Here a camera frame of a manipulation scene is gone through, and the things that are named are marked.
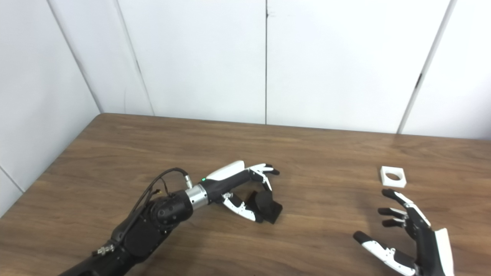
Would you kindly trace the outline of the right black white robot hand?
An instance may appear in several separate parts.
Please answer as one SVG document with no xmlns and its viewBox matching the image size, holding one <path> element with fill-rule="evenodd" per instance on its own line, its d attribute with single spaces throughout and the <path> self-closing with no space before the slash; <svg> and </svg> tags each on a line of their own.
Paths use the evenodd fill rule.
<svg viewBox="0 0 491 276">
<path fill-rule="evenodd" d="M 395 208 L 379 208 L 380 215 L 391 215 L 384 220 L 384 227 L 400 227 L 415 241 L 416 258 L 396 248 L 377 241 L 362 231 L 353 238 L 386 266 L 403 276 L 453 276 L 454 260 L 448 230 L 433 230 L 429 220 L 419 207 L 402 193 L 383 189 L 382 195 L 398 202 L 403 211 Z"/>
</svg>

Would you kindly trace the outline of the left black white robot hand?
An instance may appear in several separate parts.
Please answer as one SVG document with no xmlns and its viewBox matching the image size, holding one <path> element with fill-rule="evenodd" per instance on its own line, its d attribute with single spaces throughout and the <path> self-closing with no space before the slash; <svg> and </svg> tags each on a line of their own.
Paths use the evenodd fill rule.
<svg viewBox="0 0 491 276">
<path fill-rule="evenodd" d="M 272 186 L 267 174 L 280 175 L 271 164 L 246 167 L 244 161 L 235 161 L 203 178 L 198 187 L 203 191 L 206 205 L 222 204 L 233 213 L 256 223 L 276 223 L 283 206 L 272 198 Z M 262 185 L 262 191 L 253 191 L 247 200 L 240 199 L 232 190 L 250 181 Z"/>
</svg>

